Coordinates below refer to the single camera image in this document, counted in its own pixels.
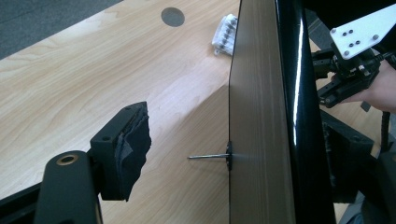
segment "black cable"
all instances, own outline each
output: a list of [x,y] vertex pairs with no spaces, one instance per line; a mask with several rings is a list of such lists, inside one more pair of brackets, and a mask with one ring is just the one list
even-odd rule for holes
[[390,113],[387,111],[383,111],[382,124],[381,124],[381,153],[389,151],[388,149],[389,118],[390,118]]

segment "floor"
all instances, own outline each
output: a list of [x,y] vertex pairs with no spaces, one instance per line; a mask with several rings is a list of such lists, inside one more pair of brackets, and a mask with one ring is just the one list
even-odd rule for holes
[[0,60],[121,0],[0,0]]

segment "wooden table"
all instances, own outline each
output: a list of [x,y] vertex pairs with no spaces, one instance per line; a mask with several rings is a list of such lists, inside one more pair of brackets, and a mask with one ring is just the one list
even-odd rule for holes
[[[167,7],[185,22],[170,27]],[[212,37],[239,1],[125,0],[0,61],[0,198],[40,182],[45,164],[147,101],[152,147],[130,201],[101,202],[105,223],[228,223],[224,153],[231,57]]]

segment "wood grain surface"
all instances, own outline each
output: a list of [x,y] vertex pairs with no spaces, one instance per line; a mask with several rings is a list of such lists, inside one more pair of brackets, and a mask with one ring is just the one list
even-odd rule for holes
[[231,223],[296,223],[275,1],[242,1],[230,77]]
[[[161,13],[185,15],[177,28]],[[231,57],[212,37],[239,1],[125,0],[0,61],[0,198],[40,182],[46,162],[147,101],[152,147],[130,201],[101,202],[105,223],[228,223],[224,153]]]

